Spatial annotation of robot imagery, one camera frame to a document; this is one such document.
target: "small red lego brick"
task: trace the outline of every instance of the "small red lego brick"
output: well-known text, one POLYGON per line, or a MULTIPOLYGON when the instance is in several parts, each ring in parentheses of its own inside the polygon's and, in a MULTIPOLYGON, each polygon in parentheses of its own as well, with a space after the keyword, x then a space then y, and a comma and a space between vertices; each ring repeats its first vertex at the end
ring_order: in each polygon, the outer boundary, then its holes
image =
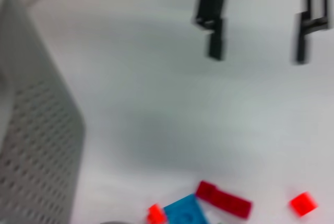
POLYGON ((196 196, 243 219, 248 219, 251 213, 252 202, 220 191, 215 185, 208 182, 200 183, 196 196))
POLYGON ((211 195, 216 190, 216 186, 213 184, 210 184, 206 181, 201 181, 199 183, 198 189, 195 193, 195 195, 198 198, 201 198, 205 201, 210 201, 211 195))
POLYGON ((318 205, 312 199, 309 193, 305 192, 290 201, 290 207, 299 217, 306 215, 316 209, 318 205))
POLYGON ((158 204, 154 204, 148 209, 147 223, 148 224, 164 224, 167 221, 167 217, 164 211, 158 204))

